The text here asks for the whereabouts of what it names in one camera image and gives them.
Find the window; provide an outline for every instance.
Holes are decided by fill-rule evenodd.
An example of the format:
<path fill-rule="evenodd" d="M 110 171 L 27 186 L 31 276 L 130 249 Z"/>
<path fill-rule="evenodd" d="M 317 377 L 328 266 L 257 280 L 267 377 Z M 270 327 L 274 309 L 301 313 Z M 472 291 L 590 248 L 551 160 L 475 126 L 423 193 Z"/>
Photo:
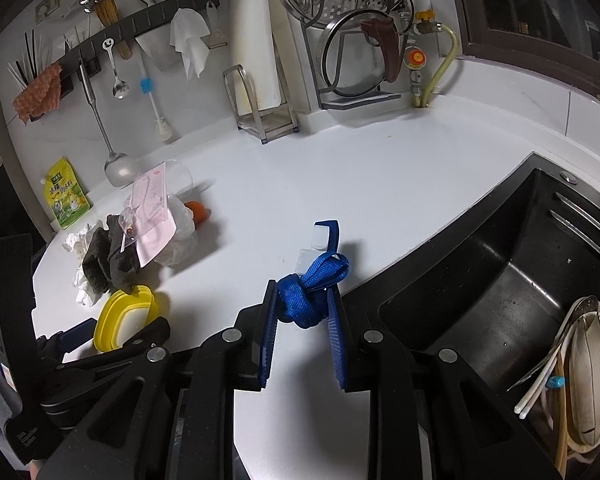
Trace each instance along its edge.
<path fill-rule="evenodd" d="M 463 51 L 600 94 L 600 0 L 456 0 Z"/>

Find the cable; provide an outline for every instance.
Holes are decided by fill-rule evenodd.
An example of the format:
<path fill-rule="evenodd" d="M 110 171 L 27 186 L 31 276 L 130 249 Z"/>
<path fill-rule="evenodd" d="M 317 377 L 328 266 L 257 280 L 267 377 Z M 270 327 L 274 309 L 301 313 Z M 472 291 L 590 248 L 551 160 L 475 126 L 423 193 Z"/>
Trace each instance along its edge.
<path fill-rule="evenodd" d="M 449 65 L 451 65 L 451 62 L 458 55 L 458 49 L 460 47 L 460 42 L 458 41 L 458 37 L 456 36 L 455 32 L 452 31 L 449 27 L 447 27 L 444 23 L 440 23 L 440 28 L 442 30 L 444 30 L 451 37 L 451 41 L 452 41 L 451 50 L 446 55 L 445 60 L 442 62 L 442 64 L 438 67 L 438 70 L 436 70 L 436 73 L 431 78 L 431 81 L 429 81 L 427 86 L 424 87 L 424 90 L 422 92 L 422 97 L 420 99 L 420 103 L 419 103 L 419 106 L 417 106 L 417 108 L 426 108 L 427 107 L 427 101 L 429 99 L 429 94 L 431 94 L 431 91 L 434 89 L 437 82 L 440 81 L 440 78 L 442 77 L 443 73 L 446 72 L 446 69 L 449 68 Z"/>

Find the electrical outlet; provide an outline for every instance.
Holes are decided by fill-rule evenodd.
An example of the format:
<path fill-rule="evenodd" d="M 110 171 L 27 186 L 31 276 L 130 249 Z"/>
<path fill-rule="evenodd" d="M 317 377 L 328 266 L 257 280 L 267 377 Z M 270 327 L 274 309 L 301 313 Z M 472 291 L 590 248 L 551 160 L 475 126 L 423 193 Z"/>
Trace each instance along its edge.
<path fill-rule="evenodd" d="M 36 24 L 44 20 L 54 10 L 59 9 L 60 0 L 42 0 L 36 5 Z"/>

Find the orange cloth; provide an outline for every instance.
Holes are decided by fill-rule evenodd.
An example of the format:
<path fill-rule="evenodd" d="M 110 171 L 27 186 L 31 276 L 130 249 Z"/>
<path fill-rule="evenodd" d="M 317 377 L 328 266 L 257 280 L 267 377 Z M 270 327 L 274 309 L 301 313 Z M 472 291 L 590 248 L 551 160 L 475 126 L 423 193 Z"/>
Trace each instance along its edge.
<path fill-rule="evenodd" d="M 13 100 L 13 107 L 21 121 L 27 123 L 30 118 L 40 117 L 59 107 L 61 70 L 58 63 L 49 65 Z"/>

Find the tissue paper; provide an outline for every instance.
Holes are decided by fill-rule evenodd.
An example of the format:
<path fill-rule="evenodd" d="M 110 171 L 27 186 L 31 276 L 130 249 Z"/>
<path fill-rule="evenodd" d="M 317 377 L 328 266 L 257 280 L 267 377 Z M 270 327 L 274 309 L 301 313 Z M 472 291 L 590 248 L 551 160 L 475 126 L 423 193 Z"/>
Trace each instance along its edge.
<path fill-rule="evenodd" d="M 201 38 L 209 33 L 205 19 L 193 9 L 178 9 L 171 20 L 170 43 L 182 54 L 187 80 L 194 70 L 200 77 L 205 69 L 209 49 Z"/>
<path fill-rule="evenodd" d="M 82 261 L 87 254 L 89 244 L 93 238 L 93 233 L 102 227 L 102 221 L 98 220 L 96 225 L 87 224 L 77 233 L 69 234 L 66 241 L 62 244 L 65 251 L 75 253 L 78 257 L 78 267 L 75 271 L 74 286 L 78 288 L 78 295 L 75 298 L 76 303 L 83 306 L 91 307 L 98 300 L 99 294 L 93 290 L 82 270 Z"/>

